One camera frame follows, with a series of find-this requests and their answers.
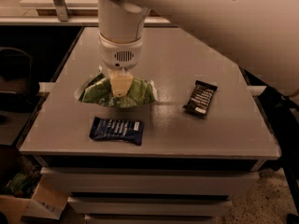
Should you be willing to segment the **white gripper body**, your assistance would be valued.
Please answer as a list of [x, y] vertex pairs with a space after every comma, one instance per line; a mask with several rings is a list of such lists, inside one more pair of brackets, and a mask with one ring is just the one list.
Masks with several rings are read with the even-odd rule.
[[98, 34], [101, 58], [109, 69], [134, 68], [140, 61], [141, 38], [129, 43], [115, 43]]

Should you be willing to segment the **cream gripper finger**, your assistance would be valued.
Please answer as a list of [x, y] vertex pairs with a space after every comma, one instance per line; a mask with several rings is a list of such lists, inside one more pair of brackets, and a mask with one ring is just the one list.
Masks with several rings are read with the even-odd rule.
[[126, 69], [108, 70], [108, 77], [114, 97], [125, 96], [131, 88], [134, 76]]

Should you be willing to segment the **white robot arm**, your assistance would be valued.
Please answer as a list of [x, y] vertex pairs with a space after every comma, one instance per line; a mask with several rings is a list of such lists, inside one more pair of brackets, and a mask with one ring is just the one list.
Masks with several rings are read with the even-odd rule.
[[154, 10], [285, 95], [299, 90], [299, 0], [116, 0]]

